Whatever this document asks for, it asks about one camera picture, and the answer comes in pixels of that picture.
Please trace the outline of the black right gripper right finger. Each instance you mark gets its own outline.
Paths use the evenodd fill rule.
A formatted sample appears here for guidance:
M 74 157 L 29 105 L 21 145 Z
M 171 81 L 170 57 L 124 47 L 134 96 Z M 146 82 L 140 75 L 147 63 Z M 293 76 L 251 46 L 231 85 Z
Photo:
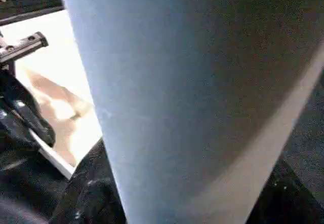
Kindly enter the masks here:
M 246 223 L 323 223 L 323 169 L 310 158 L 280 158 Z

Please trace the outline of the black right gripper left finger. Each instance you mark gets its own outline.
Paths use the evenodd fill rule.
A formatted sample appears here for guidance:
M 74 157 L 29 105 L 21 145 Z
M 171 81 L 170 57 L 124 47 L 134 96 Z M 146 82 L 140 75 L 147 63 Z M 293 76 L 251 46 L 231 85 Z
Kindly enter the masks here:
M 110 163 L 100 139 L 80 161 L 49 223 L 126 223 Z

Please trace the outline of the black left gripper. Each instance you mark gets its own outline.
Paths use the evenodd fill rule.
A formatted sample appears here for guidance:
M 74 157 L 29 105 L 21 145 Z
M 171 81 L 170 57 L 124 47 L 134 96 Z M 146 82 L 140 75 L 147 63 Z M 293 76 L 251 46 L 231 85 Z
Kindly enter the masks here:
M 56 134 L 42 117 L 32 94 L 16 79 L 15 61 L 49 45 L 41 32 L 9 43 L 1 33 L 1 83 L 5 81 L 5 95 L 1 95 L 1 149 L 40 148 L 35 133 L 45 144 L 53 147 Z

